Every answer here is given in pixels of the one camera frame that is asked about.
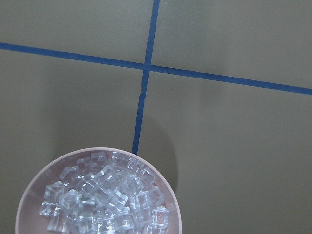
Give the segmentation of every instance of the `tile floor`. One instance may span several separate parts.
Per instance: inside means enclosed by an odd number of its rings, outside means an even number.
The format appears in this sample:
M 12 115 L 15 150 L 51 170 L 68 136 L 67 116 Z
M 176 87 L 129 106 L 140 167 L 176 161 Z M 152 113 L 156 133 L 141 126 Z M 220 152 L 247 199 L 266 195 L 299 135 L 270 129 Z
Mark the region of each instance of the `tile floor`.
M 163 173 L 184 234 L 310 233 L 311 10 L 310 0 L 0 2 L 3 232 L 42 167 L 107 146 Z

